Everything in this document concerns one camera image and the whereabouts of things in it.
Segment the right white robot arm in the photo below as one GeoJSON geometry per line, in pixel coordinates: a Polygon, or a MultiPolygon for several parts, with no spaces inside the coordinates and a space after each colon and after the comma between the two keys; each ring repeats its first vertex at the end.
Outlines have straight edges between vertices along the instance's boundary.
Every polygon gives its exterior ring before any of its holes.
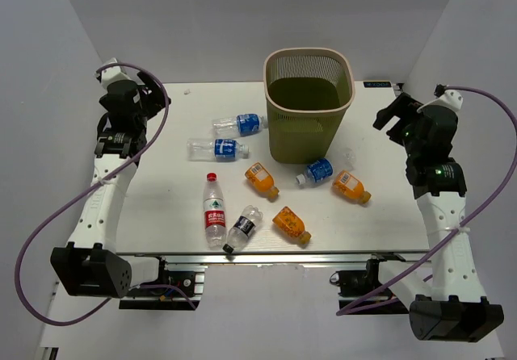
{"type": "Polygon", "coordinates": [[[467,186],[450,155],[462,97],[445,92],[430,103],[402,93],[378,111],[374,128],[393,117],[389,139],[407,154],[406,178],[421,212],[431,252],[431,281],[415,272],[404,276],[402,262],[382,262],[364,275],[370,292],[388,289],[407,308],[410,327],[421,341],[478,342],[503,321],[502,307],[491,304],[477,277],[465,219],[467,186]]]}

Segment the dark label crushed bottle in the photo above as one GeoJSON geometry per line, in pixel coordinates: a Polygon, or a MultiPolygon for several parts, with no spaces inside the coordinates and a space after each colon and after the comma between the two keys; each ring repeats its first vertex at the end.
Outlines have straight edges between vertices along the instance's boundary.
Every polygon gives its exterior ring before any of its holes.
{"type": "Polygon", "coordinates": [[[263,220],[263,213],[254,206],[247,206],[229,230],[226,243],[222,250],[227,254],[232,254],[242,250],[249,242],[254,230],[263,220]]]}

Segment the orange juice bottle bottom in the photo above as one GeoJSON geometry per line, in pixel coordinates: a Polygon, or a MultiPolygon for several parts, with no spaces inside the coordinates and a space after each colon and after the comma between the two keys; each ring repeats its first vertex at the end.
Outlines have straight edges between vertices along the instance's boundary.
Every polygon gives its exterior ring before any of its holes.
{"type": "Polygon", "coordinates": [[[312,235],[305,229],[302,219],[289,207],[283,207],[273,218],[273,224],[299,245],[309,243],[312,235]]]}

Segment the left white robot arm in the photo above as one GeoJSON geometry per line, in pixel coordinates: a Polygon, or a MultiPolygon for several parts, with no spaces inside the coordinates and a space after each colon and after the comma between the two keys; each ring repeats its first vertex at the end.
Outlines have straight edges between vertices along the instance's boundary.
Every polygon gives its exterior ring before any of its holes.
{"type": "Polygon", "coordinates": [[[50,262],[72,296],[123,298],[143,285],[160,295],[170,274],[156,257],[123,258],[116,234],[124,199],[136,174],[136,155],[147,145],[147,123],[170,103],[158,83],[143,71],[103,82],[99,100],[105,114],[97,127],[93,191],[87,194],[78,224],[66,246],[53,249],[50,262]]]}

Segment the red label water bottle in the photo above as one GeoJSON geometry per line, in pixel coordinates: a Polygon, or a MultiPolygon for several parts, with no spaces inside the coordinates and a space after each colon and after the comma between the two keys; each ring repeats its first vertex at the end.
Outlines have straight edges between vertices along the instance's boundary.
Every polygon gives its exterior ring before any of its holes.
{"type": "Polygon", "coordinates": [[[203,195],[205,238],[210,249],[225,244],[227,237],[225,201],[215,173],[208,173],[203,195]]]}

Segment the orange juice bottle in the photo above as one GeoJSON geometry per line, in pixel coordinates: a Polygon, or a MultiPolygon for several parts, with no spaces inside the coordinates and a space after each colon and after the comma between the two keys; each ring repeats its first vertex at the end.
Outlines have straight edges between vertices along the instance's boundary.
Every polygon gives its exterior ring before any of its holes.
{"type": "Polygon", "coordinates": [[[346,170],[342,170],[332,183],[332,188],[352,202],[364,205],[371,199],[371,194],[365,190],[363,183],[346,170]]]}
{"type": "Polygon", "coordinates": [[[302,219],[289,207],[283,207],[273,218],[273,224],[299,245],[309,243],[312,235],[305,229],[302,219]]]}
{"type": "Polygon", "coordinates": [[[251,186],[263,197],[276,200],[280,190],[276,187],[274,178],[260,162],[255,162],[246,172],[245,178],[251,186]]]}

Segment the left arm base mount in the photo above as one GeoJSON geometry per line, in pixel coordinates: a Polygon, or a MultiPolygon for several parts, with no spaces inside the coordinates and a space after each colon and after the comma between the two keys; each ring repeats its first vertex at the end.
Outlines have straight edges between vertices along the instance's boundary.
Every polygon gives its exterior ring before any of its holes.
{"type": "Polygon", "coordinates": [[[194,311],[204,289],[202,266],[160,258],[158,278],[134,287],[119,301],[120,310],[194,311]]]}

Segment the blue label water bottle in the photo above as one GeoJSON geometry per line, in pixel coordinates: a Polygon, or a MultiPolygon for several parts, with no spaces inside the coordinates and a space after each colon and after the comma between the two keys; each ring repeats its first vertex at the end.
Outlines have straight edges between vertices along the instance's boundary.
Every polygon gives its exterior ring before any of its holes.
{"type": "Polygon", "coordinates": [[[257,114],[235,115],[212,121],[212,133],[216,138],[235,139],[254,135],[266,128],[267,117],[257,114]]]}
{"type": "Polygon", "coordinates": [[[236,161],[248,158],[249,147],[239,144],[234,139],[189,139],[187,141],[187,158],[189,161],[236,161]]]}

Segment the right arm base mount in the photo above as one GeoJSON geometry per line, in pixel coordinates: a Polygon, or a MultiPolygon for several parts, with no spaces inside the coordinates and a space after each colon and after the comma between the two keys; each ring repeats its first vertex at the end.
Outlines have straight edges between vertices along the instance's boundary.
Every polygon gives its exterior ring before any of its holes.
{"type": "MultiPolygon", "coordinates": [[[[366,295],[369,291],[373,291],[380,286],[378,281],[379,264],[381,262],[406,262],[405,258],[396,253],[375,253],[370,257],[366,266],[361,270],[338,270],[329,278],[331,285],[338,287],[339,307],[344,308],[352,301],[358,299],[362,295],[366,295]]],[[[408,310],[404,304],[396,300],[396,296],[390,289],[382,291],[365,301],[358,308],[376,305],[376,308],[364,309],[355,312],[355,315],[407,315],[408,310]]]]}

